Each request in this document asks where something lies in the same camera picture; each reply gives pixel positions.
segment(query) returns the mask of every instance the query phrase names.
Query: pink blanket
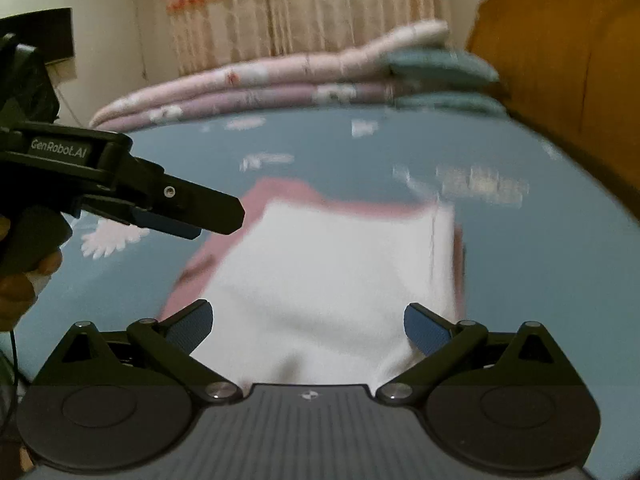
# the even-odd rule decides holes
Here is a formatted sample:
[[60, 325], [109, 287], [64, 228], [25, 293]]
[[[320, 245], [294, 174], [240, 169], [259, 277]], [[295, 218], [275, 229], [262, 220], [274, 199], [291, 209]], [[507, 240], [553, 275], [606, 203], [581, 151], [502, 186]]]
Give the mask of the pink blanket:
[[300, 54], [230, 64], [133, 92], [99, 110], [90, 126], [103, 128], [106, 121], [118, 117], [228, 89], [380, 78], [388, 74], [385, 54], [411, 46], [442, 45], [448, 33], [446, 22], [428, 20], [398, 27], [360, 48], [338, 54]]
[[396, 97], [433, 91], [437, 84], [386, 80], [343, 84], [286, 84], [266, 88], [205, 94], [160, 108], [110, 119], [98, 126], [110, 132], [130, 132], [155, 124], [191, 121], [220, 114], [268, 108], [312, 107], [340, 104], [391, 104]]

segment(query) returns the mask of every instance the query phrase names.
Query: white towel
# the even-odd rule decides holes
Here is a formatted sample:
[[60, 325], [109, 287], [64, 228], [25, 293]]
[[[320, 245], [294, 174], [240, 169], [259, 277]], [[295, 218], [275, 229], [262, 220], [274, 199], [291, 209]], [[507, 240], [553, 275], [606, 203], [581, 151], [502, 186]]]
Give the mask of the white towel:
[[192, 356], [245, 392], [287, 383], [374, 393], [422, 358], [404, 334], [409, 303], [459, 319], [453, 247], [443, 204], [380, 218], [271, 202], [201, 295], [214, 325]]

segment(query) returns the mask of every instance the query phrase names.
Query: folded towel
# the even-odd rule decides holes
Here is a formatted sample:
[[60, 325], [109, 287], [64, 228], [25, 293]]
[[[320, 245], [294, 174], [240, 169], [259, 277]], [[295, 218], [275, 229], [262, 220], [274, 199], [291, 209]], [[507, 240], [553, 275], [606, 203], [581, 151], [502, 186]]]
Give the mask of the folded towel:
[[[191, 287], [183, 301], [195, 293], [214, 309], [193, 357], [246, 392], [257, 382], [360, 383], [373, 392], [422, 358], [404, 334], [407, 304], [462, 317], [452, 207], [325, 202], [279, 179], [257, 188], [243, 200], [243, 233], [212, 235], [177, 287]], [[281, 197], [265, 200], [274, 192]]]

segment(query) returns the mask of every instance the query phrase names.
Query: blue bedsheet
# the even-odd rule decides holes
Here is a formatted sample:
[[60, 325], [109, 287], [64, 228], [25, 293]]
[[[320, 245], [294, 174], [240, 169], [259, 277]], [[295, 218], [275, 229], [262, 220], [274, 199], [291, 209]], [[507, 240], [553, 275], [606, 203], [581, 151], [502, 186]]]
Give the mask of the blue bedsheet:
[[[413, 203], [433, 192], [452, 200], [466, 245], [468, 317], [495, 331], [544, 323], [602, 410], [588, 466], [605, 479], [640, 464], [640, 229], [587, 174], [505, 118], [385, 107], [247, 117], [137, 132], [133, 152], [236, 196], [260, 177], [282, 176], [338, 200]], [[228, 129], [229, 121], [252, 127]], [[461, 178], [471, 171], [476, 187], [465, 192]], [[483, 181], [482, 172], [493, 176]], [[510, 198], [492, 189], [495, 173]], [[81, 236], [95, 223], [86, 215], [75, 225], [64, 266], [18, 326], [29, 377], [77, 320], [121, 330], [157, 315], [205, 239], [151, 233], [93, 260], [82, 256]], [[8, 338], [1, 343], [8, 353]]]

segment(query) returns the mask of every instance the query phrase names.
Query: curtain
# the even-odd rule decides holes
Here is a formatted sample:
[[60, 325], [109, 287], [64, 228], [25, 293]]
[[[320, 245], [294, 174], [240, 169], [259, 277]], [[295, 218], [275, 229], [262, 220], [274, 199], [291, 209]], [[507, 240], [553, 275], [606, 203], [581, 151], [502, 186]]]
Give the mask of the curtain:
[[167, 0], [180, 74], [299, 52], [336, 52], [437, 17], [437, 0]]

